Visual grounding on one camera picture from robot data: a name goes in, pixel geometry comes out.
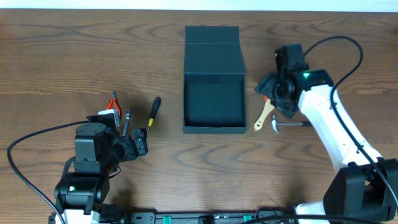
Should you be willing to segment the small claw hammer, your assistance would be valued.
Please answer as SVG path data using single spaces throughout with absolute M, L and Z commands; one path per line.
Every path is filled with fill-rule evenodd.
M 280 126 L 308 126 L 311 127 L 312 124 L 309 121 L 303 122 L 280 122 L 277 120 L 276 114 L 271 115 L 271 127 L 276 134 L 280 134 L 279 127 Z

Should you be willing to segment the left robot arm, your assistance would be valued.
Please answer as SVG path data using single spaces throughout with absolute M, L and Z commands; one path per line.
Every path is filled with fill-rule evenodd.
M 147 130 L 135 129 L 122 136 L 114 126 L 86 123 L 77 127 L 75 157 L 65 165 L 55 188 L 55 223 L 130 223 L 130 215 L 118 205 L 105 204 L 110 180 L 120 163 L 148 153 Z

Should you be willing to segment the orange scraper wooden handle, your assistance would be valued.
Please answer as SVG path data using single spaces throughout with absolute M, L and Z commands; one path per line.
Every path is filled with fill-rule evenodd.
M 264 107 L 263 107 L 260 117 L 254 123 L 255 131 L 259 131 L 262 129 L 262 126 L 263 126 L 268 114 L 274 109 L 274 105 L 271 103 L 271 100 L 266 95 L 263 96 L 263 99 L 264 99 Z

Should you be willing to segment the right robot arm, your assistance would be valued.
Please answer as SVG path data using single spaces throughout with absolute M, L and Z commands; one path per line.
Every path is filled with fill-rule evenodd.
M 397 212 L 397 159 L 384 159 L 345 110 L 325 70 L 268 73 L 255 91 L 291 118 L 301 112 L 335 170 L 322 200 L 294 206 L 295 223 L 388 222 Z

